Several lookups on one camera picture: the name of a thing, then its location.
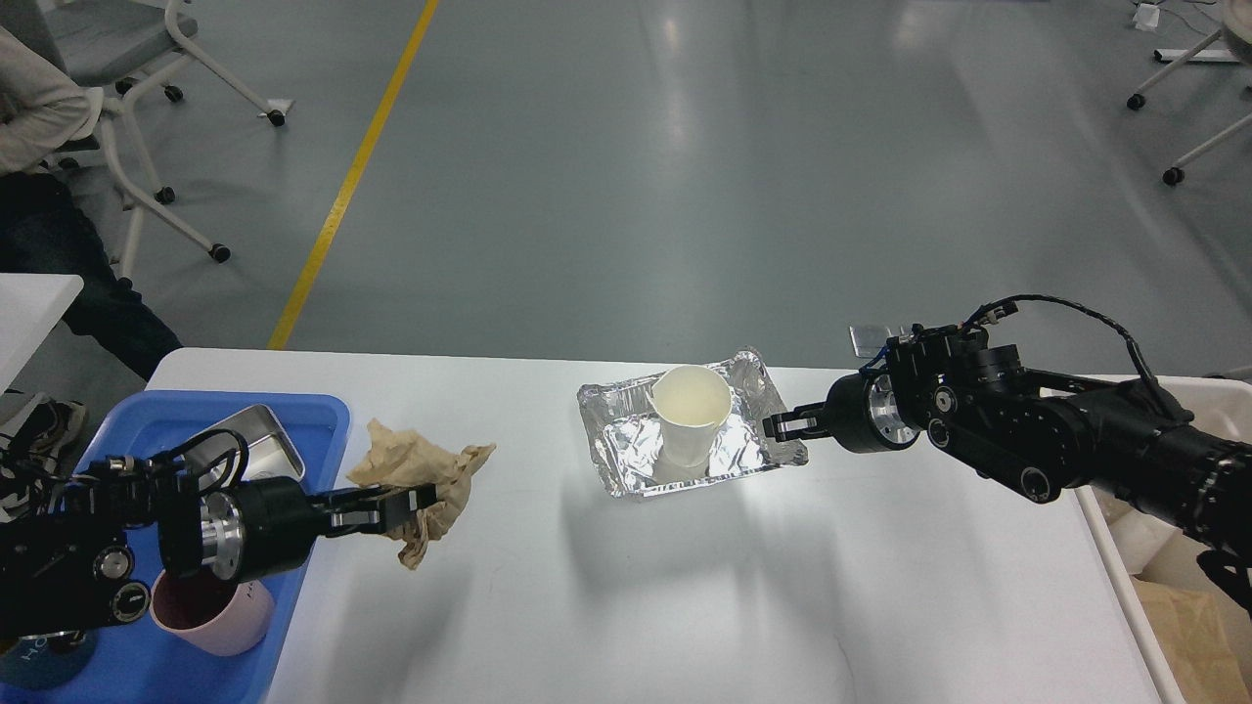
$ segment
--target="foil container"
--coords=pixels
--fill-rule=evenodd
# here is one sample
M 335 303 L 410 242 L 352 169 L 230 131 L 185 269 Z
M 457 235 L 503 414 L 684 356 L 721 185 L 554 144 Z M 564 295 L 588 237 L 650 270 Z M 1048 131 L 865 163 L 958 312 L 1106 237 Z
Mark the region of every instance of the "foil container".
M 706 366 L 726 380 L 734 400 L 730 417 L 714 440 L 707 467 L 695 472 L 657 462 L 661 425 L 649 402 L 649 390 L 664 372 L 578 388 L 591 461 L 610 495 L 646 499 L 809 462 L 809 451 L 799 440 L 775 442 L 761 432 L 765 417 L 786 412 L 788 407 L 756 349 L 746 347 L 730 360 Z

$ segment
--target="gray floor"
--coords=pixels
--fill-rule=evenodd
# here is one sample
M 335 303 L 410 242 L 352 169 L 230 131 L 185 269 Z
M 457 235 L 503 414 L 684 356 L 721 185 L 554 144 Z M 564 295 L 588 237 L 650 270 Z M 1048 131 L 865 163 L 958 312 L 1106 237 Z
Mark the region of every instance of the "gray floor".
M 135 284 L 187 344 L 263 347 L 422 4 L 192 10 L 210 53 L 297 104 L 275 130 L 193 68 L 183 104 L 141 105 L 174 208 L 235 257 L 150 223 Z M 1199 36 L 1169 15 L 1136 31 L 1132 11 L 443 0 L 288 347 L 695 362 L 751 344 L 845 367 L 849 323 L 1045 292 L 1119 319 L 1158 373 L 1252 363 L 1252 132 L 1159 180 L 1252 110 L 1252 75 L 1187 66 L 1131 113 L 1152 49 Z M 71 178 L 113 242 L 106 179 Z M 1131 370 L 1059 309 L 993 339 L 1040 368 Z M 19 383 L 98 417 L 141 386 L 64 329 Z

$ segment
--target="crumpled paper bag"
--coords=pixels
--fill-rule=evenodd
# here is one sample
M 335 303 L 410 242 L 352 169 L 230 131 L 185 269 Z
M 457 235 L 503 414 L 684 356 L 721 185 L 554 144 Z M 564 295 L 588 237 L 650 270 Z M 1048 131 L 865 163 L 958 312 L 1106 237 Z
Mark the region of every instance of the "crumpled paper bag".
M 1188 704 L 1252 704 L 1213 595 L 1131 581 Z
M 417 431 L 393 431 L 378 418 L 371 418 L 367 428 L 369 451 L 348 472 L 348 480 L 358 486 L 378 484 L 397 490 L 434 485 L 434 505 L 386 534 L 392 540 L 404 541 L 397 557 L 402 565 L 416 570 L 426 556 L 429 541 L 447 535 L 457 516 L 464 511 L 470 501 L 470 477 L 487 462 L 496 445 L 471 445 L 459 455 L 453 455 Z

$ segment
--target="white sleeve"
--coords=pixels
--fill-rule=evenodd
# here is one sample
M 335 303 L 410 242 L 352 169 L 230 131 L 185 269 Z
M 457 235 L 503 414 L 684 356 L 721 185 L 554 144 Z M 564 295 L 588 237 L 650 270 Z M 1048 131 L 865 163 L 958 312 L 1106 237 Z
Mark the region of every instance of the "white sleeve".
M 0 95 L 14 109 L 0 124 L 0 175 L 39 164 L 91 114 L 83 89 L 0 28 Z

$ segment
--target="jeans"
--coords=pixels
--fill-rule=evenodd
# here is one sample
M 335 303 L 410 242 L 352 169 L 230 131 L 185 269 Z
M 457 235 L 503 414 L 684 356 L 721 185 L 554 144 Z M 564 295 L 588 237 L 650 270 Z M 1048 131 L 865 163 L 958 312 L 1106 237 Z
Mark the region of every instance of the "jeans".
M 0 272 L 83 277 L 61 319 L 145 380 L 183 346 L 138 293 L 118 283 L 95 225 L 51 175 L 0 177 Z

